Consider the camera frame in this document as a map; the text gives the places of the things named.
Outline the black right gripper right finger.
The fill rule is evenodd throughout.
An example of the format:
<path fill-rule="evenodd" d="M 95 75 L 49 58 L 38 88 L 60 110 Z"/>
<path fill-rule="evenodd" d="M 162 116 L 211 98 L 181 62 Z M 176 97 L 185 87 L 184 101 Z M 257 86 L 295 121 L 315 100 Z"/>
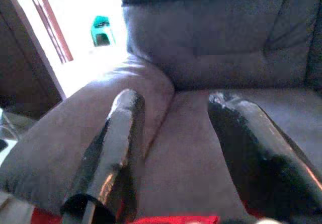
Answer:
<path fill-rule="evenodd" d="M 321 221 L 321 174 L 263 108 L 215 92 L 207 112 L 247 210 L 277 221 Z"/>

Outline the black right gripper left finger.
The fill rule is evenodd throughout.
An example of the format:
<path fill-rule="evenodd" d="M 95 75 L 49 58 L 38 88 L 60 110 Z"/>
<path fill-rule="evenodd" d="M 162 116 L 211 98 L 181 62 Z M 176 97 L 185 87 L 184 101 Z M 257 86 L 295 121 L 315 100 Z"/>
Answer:
<path fill-rule="evenodd" d="M 63 223 L 129 223 L 143 168 L 145 101 L 125 89 L 86 149 L 60 212 Z"/>

